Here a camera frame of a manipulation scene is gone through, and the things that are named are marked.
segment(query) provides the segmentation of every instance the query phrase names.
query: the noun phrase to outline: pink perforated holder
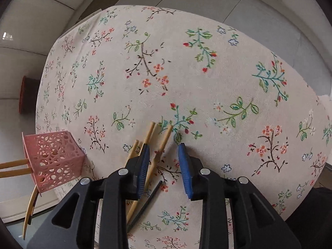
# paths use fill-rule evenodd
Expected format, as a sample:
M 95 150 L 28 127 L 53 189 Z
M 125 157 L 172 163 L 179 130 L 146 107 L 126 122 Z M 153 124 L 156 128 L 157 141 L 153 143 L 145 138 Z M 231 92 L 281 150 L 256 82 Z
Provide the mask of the pink perforated holder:
M 85 154 L 68 131 L 24 136 L 23 145 L 31 174 L 40 193 L 81 175 Z

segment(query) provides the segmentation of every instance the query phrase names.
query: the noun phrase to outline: silver screw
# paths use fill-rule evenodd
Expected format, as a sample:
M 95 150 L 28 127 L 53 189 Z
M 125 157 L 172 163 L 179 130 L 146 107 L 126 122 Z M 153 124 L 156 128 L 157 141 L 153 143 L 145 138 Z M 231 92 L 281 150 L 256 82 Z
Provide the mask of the silver screw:
M 247 184 L 249 182 L 248 178 L 247 177 L 240 177 L 239 178 L 239 182 L 241 184 Z
M 128 173 L 127 169 L 119 169 L 118 171 L 119 175 L 126 175 Z
M 200 173 L 201 173 L 202 175 L 209 175 L 209 174 L 211 173 L 211 171 L 210 171 L 209 169 L 201 169 L 201 170 L 200 170 Z
M 81 180 L 80 180 L 80 184 L 82 184 L 82 185 L 86 185 L 86 184 L 88 184 L 90 182 L 90 179 L 89 178 L 82 178 Z

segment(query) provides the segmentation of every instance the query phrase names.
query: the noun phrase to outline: black stick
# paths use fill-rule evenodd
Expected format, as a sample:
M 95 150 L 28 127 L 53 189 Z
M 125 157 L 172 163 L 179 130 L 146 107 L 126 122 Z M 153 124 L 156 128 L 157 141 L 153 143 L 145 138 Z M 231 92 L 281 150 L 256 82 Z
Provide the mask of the black stick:
M 155 194 L 157 193 L 160 185 L 163 183 L 163 181 L 159 181 L 159 183 L 157 184 L 157 186 L 155 187 L 155 189 L 153 190 L 152 194 L 150 195 L 150 197 L 147 199 L 147 201 L 144 203 L 143 207 L 140 209 L 140 211 L 138 212 L 138 214 L 135 216 L 135 218 L 132 220 L 132 222 L 127 226 L 127 233 L 129 233 L 132 228 L 134 227 L 134 225 L 137 223 L 137 221 L 141 218 L 142 214 L 145 212 L 145 210 L 147 209 L 148 205 L 150 204 L 150 202 L 152 201 L 153 197 L 155 196 Z

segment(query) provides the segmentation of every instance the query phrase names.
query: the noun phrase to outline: table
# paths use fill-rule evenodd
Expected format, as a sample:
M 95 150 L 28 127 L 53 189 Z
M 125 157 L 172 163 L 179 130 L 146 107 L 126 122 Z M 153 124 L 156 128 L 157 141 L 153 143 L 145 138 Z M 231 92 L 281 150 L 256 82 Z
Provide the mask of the table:
M 87 155 L 83 176 L 99 179 L 123 167 L 150 121 L 159 125 L 151 157 L 167 125 L 174 129 L 143 198 L 164 184 L 128 235 L 131 248 L 199 246 L 201 202 L 184 193 L 181 142 L 222 177 L 247 176 L 283 219 L 331 150 L 329 117 L 303 78 L 225 24 L 172 9 L 113 6 L 56 41 L 39 87 L 36 129 L 69 130 Z M 58 197 L 74 184 L 57 187 Z

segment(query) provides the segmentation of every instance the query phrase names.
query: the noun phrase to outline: white floral fabric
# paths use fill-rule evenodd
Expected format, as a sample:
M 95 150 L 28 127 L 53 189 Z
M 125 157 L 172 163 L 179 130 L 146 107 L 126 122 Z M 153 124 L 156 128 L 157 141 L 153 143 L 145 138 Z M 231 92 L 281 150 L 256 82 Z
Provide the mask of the white floral fabric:
M 128 235 L 135 249 L 199 247 L 202 202 L 185 195 L 179 143 L 223 178 L 248 177 L 283 219 L 331 150 L 329 117 L 303 78 L 225 24 L 113 6 L 56 41 L 39 87 L 36 133 L 70 131 L 87 155 L 82 176 L 99 179 L 123 167 L 151 121 L 158 123 L 151 158 L 168 124 L 174 128 L 142 200 L 164 183 Z M 55 189 L 59 199 L 75 182 Z M 232 247 L 230 213 L 228 224 Z M 96 233 L 98 241 L 98 222 Z

